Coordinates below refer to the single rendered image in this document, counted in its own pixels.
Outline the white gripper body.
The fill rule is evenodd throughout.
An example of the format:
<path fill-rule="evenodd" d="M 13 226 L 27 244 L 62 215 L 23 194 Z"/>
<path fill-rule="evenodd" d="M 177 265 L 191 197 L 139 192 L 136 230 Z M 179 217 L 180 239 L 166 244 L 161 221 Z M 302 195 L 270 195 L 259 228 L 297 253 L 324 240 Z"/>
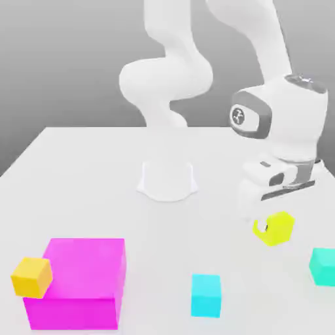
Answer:
<path fill-rule="evenodd" d="M 243 220 L 253 220 L 261 203 L 314 185 L 315 180 L 295 186 L 260 186 L 253 181 L 243 179 L 238 186 L 238 212 Z"/>

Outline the small yellow cube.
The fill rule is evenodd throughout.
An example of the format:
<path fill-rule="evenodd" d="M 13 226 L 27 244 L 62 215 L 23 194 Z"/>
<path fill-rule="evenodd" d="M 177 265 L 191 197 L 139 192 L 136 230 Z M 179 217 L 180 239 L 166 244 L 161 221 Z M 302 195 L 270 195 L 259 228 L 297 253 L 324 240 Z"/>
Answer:
<path fill-rule="evenodd" d="M 254 221 L 253 233 L 267 246 L 275 246 L 287 242 L 291 238 L 295 218 L 285 211 L 277 212 L 266 219 L 265 231 L 258 229 L 258 221 Z"/>

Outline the small turquoise cube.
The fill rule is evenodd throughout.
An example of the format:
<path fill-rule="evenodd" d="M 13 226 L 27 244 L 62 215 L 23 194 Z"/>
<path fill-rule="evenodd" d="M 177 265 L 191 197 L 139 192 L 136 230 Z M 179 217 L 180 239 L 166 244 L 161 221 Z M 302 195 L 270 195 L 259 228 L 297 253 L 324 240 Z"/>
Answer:
<path fill-rule="evenodd" d="M 309 270 L 316 285 L 335 287 L 335 249 L 314 248 Z"/>

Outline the small cyan cube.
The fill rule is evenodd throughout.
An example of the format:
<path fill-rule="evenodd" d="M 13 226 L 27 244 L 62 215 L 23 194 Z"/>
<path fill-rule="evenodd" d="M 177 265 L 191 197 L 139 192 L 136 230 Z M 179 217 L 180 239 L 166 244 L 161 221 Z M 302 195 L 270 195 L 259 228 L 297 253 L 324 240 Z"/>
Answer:
<path fill-rule="evenodd" d="M 192 275 L 191 316 L 219 318 L 222 289 L 219 275 Z"/>

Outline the small orange-yellow cube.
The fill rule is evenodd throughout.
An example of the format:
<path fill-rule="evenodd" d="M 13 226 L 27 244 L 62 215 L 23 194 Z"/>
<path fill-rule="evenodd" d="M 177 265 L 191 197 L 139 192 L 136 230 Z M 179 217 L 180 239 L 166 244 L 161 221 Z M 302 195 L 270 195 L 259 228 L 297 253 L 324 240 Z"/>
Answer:
<path fill-rule="evenodd" d="M 10 278 L 17 296 L 41 299 L 53 280 L 50 261 L 47 258 L 24 257 Z"/>

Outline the large magenta box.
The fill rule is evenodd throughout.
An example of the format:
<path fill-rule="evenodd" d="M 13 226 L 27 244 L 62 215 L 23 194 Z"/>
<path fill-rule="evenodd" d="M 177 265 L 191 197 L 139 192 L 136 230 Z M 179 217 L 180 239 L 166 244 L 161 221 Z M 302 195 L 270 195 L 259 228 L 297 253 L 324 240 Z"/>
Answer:
<path fill-rule="evenodd" d="M 33 330 L 116 330 L 126 279 L 122 238 L 52 238 L 53 280 L 42 299 L 24 298 Z"/>

